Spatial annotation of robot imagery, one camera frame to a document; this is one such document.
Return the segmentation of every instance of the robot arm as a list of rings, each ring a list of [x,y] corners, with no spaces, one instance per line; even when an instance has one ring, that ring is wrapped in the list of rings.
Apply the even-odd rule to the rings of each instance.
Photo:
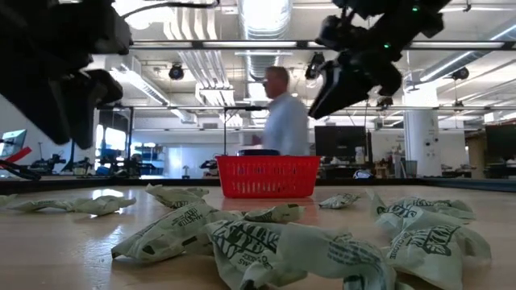
[[[324,83],[309,116],[319,119],[367,100],[368,92],[377,86],[381,96],[394,95],[402,75],[393,62],[402,58],[403,48],[419,33],[431,38],[444,29],[439,11],[450,1],[333,0],[343,10],[342,16],[326,17],[316,42],[339,55],[320,68]],[[355,15],[381,17],[366,29],[352,25]]]
[[[333,0],[343,13],[324,20],[316,42],[339,55],[320,68],[324,85],[309,116],[322,118],[366,100],[376,86],[382,96],[395,94],[402,76],[393,62],[419,33],[431,38],[443,30],[439,11],[450,1]],[[83,68],[92,54],[129,52],[127,16],[162,6],[209,9],[220,3],[159,2],[119,16],[112,2],[0,2],[0,53],[6,56],[0,93],[54,143],[74,139],[82,149],[91,147],[94,108],[122,98],[122,87],[108,72]],[[381,17],[366,29],[352,25],[355,15]]]

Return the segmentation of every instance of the wooden table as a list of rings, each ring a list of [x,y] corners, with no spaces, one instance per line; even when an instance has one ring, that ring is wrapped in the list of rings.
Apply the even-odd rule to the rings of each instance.
[[[469,227],[491,244],[493,265],[490,269],[467,270],[464,289],[510,290],[516,284],[516,196],[432,187],[377,187],[386,202],[401,197],[461,199],[478,215]],[[219,209],[261,209],[287,200],[224,199],[220,188],[210,188],[207,202]],[[346,226],[357,237],[379,247],[389,244],[368,215],[368,198],[342,210],[320,210],[317,202],[336,193],[361,193],[364,188],[316,188],[311,198],[288,200],[307,207],[301,223],[338,228]],[[227,289],[219,279],[214,260],[209,257],[182,256],[148,266],[131,261],[112,261],[110,249],[126,237],[156,220],[169,209],[146,194],[143,187],[100,188],[34,193],[19,196],[19,201],[43,198],[99,197],[118,195],[136,197],[136,205],[120,214],[95,218],[82,213],[47,211],[16,213],[0,210],[0,281],[9,290],[161,290]],[[415,289],[435,289],[418,278],[403,276]],[[342,280],[327,280],[314,275],[285,289],[342,289]]]

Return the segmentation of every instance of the white shirt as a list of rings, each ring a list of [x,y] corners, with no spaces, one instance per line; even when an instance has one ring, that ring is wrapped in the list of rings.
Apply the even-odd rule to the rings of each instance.
[[[305,105],[289,93],[283,93],[268,105],[263,148],[282,155],[309,155],[308,112]]]

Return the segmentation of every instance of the red basket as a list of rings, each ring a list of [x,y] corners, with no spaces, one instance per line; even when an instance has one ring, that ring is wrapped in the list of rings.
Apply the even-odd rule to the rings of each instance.
[[[320,157],[217,156],[225,197],[309,197],[314,192]]]

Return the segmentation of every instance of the window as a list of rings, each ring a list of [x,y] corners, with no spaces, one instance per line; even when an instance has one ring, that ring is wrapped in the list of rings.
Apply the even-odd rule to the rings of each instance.
[[[97,125],[97,131],[95,132],[95,148],[102,149],[102,139],[104,138],[104,126]]]
[[[106,128],[106,149],[125,150],[126,133],[109,127]]]

